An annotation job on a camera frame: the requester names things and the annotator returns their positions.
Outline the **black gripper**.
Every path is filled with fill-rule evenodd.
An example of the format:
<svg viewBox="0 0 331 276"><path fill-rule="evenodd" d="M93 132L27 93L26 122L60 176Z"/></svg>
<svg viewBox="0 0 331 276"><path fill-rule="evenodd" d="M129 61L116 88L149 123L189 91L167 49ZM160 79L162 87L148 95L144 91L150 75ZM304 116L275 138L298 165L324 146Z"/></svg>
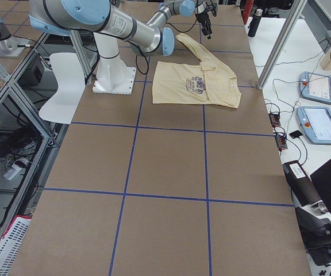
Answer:
<svg viewBox="0 0 331 276"><path fill-rule="evenodd" d="M211 26L209 15L207 11L203 11L202 13L197 14L197 21L202 24L202 33L207 39L211 39Z"/></svg>

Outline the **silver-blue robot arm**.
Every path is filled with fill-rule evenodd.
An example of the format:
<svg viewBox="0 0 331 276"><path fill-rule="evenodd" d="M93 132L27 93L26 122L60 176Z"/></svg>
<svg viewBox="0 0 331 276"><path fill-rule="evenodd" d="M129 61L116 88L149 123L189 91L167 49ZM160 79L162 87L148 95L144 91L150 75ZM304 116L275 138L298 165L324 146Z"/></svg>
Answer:
<svg viewBox="0 0 331 276"><path fill-rule="evenodd" d="M141 56L169 56L174 51L172 29L165 25L175 15L195 15L202 32L212 33L209 16L216 16L216 1L164 1L152 18L143 23L110 1L30 1L32 27L53 35L69 36L72 30L107 34L133 44Z"/></svg>

